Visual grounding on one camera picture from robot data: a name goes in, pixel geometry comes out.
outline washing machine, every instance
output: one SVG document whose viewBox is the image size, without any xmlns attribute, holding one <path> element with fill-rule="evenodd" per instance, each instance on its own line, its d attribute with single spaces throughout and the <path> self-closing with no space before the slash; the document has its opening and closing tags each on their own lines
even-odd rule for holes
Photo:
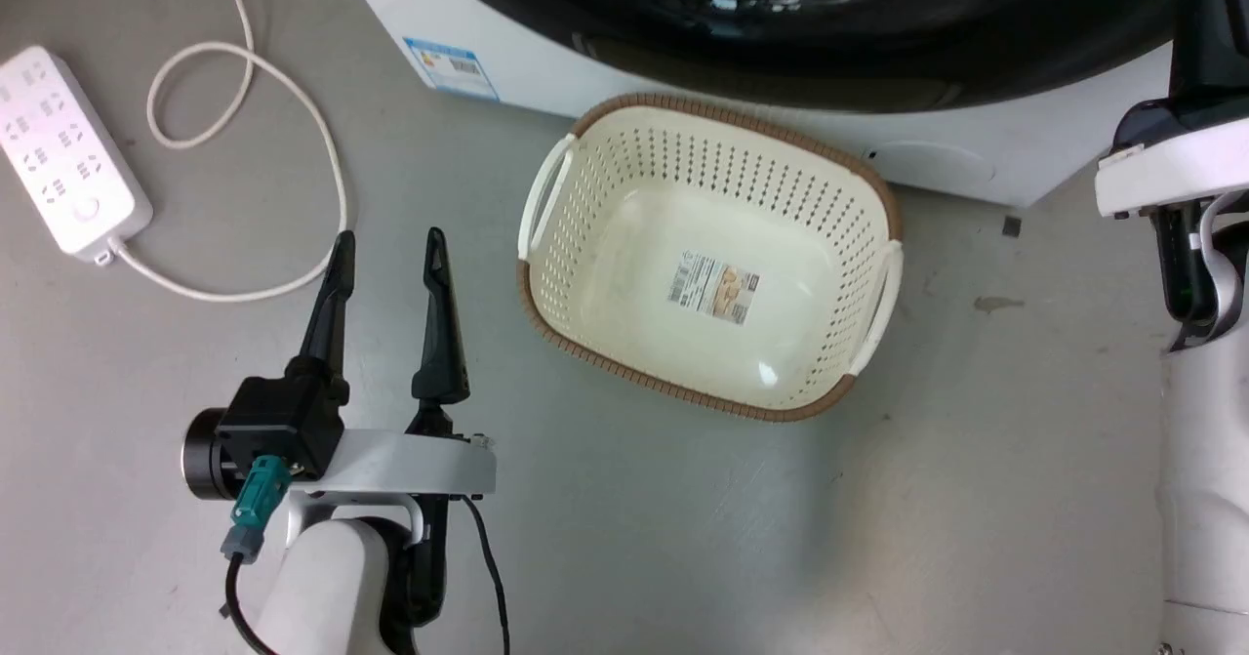
<svg viewBox="0 0 1249 655">
<path fill-rule="evenodd" d="M 366 0 L 431 89 L 580 116 L 664 91 L 891 182 L 1025 208 L 1167 95 L 1174 0 Z"/>
</svg>

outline white power strip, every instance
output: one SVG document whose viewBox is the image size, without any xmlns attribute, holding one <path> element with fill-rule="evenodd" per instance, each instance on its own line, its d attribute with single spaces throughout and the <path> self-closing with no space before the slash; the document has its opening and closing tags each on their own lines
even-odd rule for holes
<svg viewBox="0 0 1249 655">
<path fill-rule="evenodd" d="M 0 65 L 0 142 L 56 245 L 107 265 L 152 206 L 62 60 L 27 46 Z"/>
</svg>

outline basket handle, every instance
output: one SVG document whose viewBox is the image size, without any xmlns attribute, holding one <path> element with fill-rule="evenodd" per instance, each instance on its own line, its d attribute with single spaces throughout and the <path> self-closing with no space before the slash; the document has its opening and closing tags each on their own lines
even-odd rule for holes
<svg viewBox="0 0 1249 655">
<path fill-rule="evenodd" d="M 521 214 L 521 232 L 516 240 L 516 255 L 521 260 L 530 258 L 530 249 L 533 248 L 540 235 L 540 232 L 535 231 L 546 226 L 546 220 L 551 215 L 551 208 L 555 205 L 555 198 L 560 195 L 560 188 L 563 186 L 563 180 L 568 175 L 568 168 L 572 166 L 572 146 L 576 140 L 577 136 L 570 132 L 560 142 L 556 142 L 551 152 L 547 154 L 546 160 L 542 160 L 538 174 L 533 178 L 533 186 L 530 188 L 530 196 L 525 200 L 525 211 Z M 558 174 L 556 174 L 557 162 L 560 165 Z M 542 194 L 548 189 L 550 195 L 546 198 L 542 218 L 538 219 L 537 228 L 535 229 L 533 221 L 538 206 L 542 204 Z"/>
<path fill-rule="evenodd" d="M 859 346 L 854 359 L 851 360 L 848 374 L 859 375 L 868 360 L 876 354 L 876 348 L 884 338 L 884 329 L 893 316 L 893 306 L 898 302 L 898 290 L 902 288 L 902 244 L 891 240 L 884 246 L 884 286 L 881 290 L 881 302 L 876 305 L 876 314 L 872 315 L 872 325 L 867 329 L 867 338 Z"/>
</svg>

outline sticker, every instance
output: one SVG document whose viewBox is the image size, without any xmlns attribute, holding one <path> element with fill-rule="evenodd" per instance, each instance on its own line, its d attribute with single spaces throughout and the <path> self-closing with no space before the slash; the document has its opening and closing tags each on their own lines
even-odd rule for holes
<svg viewBox="0 0 1249 655">
<path fill-rule="evenodd" d="M 682 309 L 742 325 L 758 286 L 759 275 L 686 250 L 672 278 L 668 300 Z"/>
<path fill-rule="evenodd" d="M 435 89 L 498 100 L 495 85 L 490 84 L 486 69 L 482 69 L 481 60 L 477 60 L 477 55 L 472 51 L 413 38 L 403 38 L 403 42 L 416 59 L 417 68 L 430 79 Z"/>
</svg>

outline blue label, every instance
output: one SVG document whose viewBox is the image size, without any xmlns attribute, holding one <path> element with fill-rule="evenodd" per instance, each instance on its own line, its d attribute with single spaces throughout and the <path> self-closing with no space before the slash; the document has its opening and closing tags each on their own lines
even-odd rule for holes
<svg viewBox="0 0 1249 655">
<path fill-rule="evenodd" d="M 498 100 L 498 91 L 495 91 L 486 69 L 472 51 L 415 38 L 403 38 L 403 42 L 412 54 L 417 71 L 438 91 Z"/>
</svg>

